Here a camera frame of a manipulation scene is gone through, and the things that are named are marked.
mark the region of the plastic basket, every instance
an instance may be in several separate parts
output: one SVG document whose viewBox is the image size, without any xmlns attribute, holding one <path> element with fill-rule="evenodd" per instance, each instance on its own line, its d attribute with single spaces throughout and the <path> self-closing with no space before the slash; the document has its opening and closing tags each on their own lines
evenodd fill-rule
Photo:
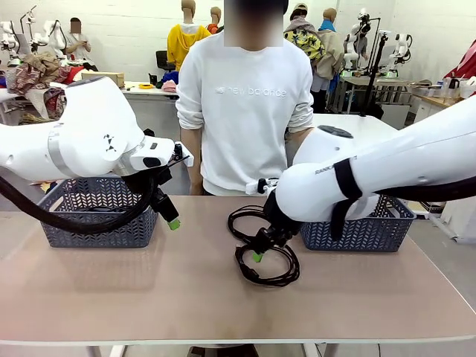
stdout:
<svg viewBox="0 0 476 357">
<path fill-rule="evenodd" d="M 330 222 L 305 223 L 301 228 L 304 245 L 313 251 L 398 251 L 417 216 L 393 197 L 381 196 L 367 218 L 346 221 L 342 238 L 332 241 Z"/>
<path fill-rule="evenodd" d="M 57 216 L 82 223 L 101 223 L 122 212 L 85 212 L 89 208 L 132 206 L 141 197 L 132 193 L 121 178 L 76 178 L 56 186 L 40 203 Z M 148 207 L 138 218 L 105 234 L 73 234 L 42 223 L 54 248 L 144 248 L 149 245 L 157 213 Z"/>
</svg>

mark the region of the yellow hoodie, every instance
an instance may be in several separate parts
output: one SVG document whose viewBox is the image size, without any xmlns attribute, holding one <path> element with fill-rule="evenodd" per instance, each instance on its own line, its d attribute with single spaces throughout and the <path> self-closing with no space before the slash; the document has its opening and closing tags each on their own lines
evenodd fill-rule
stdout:
<svg viewBox="0 0 476 357">
<path fill-rule="evenodd" d="M 180 71 L 180 67 L 188 55 L 190 47 L 197 41 L 209 37 L 210 32 L 203 26 L 199 26 L 197 33 L 189 35 L 182 31 L 180 25 L 176 25 L 169 33 L 167 40 L 167 61 L 176 64 L 176 71 Z"/>
</svg>

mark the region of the white t-shirt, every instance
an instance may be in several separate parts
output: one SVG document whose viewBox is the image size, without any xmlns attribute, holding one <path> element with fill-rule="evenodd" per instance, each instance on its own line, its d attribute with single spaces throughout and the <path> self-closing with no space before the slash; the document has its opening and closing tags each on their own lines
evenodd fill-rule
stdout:
<svg viewBox="0 0 476 357">
<path fill-rule="evenodd" d="M 312 127 L 312 69 L 282 47 L 249 52 L 224 46 L 224 33 L 197 42 L 180 70 L 176 106 L 184 129 L 203 128 L 206 191 L 244 196 L 248 183 L 287 168 L 284 134 Z"/>
<path fill-rule="evenodd" d="M 84 33 L 65 33 L 66 37 L 66 46 L 71 47 L 72 45 L 76 45 L 78 42 L 81 41 L 88 41 L 88 37 Z M 76 51 L 71 53 L 74 55 L 74 59 L 76 60 L 86 60 L 90 65 L 94 65 L 93 60 L 90 57 L 90 53 L 83 47 L 78 46 Z"/>
</svg>

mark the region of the mannequin head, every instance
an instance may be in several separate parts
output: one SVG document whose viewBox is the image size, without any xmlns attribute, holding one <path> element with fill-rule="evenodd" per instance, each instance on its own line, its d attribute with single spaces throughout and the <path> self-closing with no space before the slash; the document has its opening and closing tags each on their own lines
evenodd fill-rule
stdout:
<svg viewBox="0 0 476 357">
<path fill-rule="evenodd" d="M 71 33 L 81 33 L 81 21 L 77 17 L 71 19 Z"/>
<path fill-rule="evenodd" d="M 337 17 L 337 10 L 330 7 L 329 9 L 324 10 L 322 17 L 324 17 L 324 20 L 330 20 L 334 23 L 335 18 Z"/>
<path fill-rule="evenodd" d="M 225 44 L 260 51 L 283 44 L 283 14 L 289 0 L 230 0 Z"/>
<path fill-rule="evenodd" d="M 219 7 L 212 7 L 210 10 L 211 14 L 211 23 L 212 24 L 219 24 L 220 20 L 222 19 L 222 11 Z"/>
<path fill-rule="evenodd" d="M 184 12 L 185 24 L 193 24 L 195 9 L 196 9 L 195 0 L 181 0 L 181 10 Z"/>
<path fill-rule="evenodd" d="M 295 9 L 291 13 L 291 18 L 289 21 L 292 21 L 298 17 L 306 18 L 307 16 L 307 5 L 306 4 L 297 4 Z"/>
</svg>

